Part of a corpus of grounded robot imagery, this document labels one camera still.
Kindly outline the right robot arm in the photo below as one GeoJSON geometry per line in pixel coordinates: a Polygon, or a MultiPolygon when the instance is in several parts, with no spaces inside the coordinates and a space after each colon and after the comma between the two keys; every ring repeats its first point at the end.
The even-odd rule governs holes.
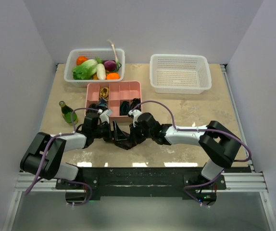
{"type": "Polygon", "coordinates": [[[174,127],[172,124],[160,124],[152,114],[139,110],[129,112],[128,116],[133,119],[138,135],[159,145],[189,144],[201,147],[209,157],[198,177],[198,183],[204,189],[211,188],[215,177],[232,166],[241,146],[237,137],[217,121],[197,128],[174,127]]]}

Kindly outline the brown patterned tie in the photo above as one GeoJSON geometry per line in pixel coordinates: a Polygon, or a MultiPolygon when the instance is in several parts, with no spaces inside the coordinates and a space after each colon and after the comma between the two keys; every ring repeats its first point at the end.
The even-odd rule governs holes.
{"type": "Polygon", "coordinates": [[[124,150],[129,150],[137,145],[137,141],[134,138],[134,136],[131,136],[130,134],[128,134],[128,139],[126,141],[119,141],[119,142],[114,141],[114,144],[119,148],[122,148],[124,150]]]}

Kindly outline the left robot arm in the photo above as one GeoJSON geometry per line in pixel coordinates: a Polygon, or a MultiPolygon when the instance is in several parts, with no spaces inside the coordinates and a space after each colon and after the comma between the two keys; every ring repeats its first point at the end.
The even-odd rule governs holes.
{"type": "Polygon", "coordinates": [[[78,126],[78,131],[61,134],[56,138],[39,132],[23,156],[20,169],[46,180],[66,179],[67,184],[73,189],[80,188],[84,183],[84,177],[79,174],[77,166],[62,163],[64,152],[85,149],[95,139],[103,139],[125,150],[131,148],[129,134],[121,131],[116,121],[113,121],[111,129],[108,121],[100,123],[99,120],[98,114],[87,113],[84,123],[78,126]]]}

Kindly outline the pink divided organizer tray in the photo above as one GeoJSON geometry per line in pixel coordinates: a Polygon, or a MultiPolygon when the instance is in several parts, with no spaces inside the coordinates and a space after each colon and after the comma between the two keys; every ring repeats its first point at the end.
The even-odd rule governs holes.
{"type": "Polygon", "coordinates": [[[100,100],[100,90],[108,88],[108,108],[112,110],[111,120],[118,123],[128,123],[132,119],[127,115],[120,115],[120,106],[123,102],[130,104],[134,99],[142,101],[141,86],[138,81],[120,81],[120,82],[91,82],[87,86],[86,107],[100,100]]]}

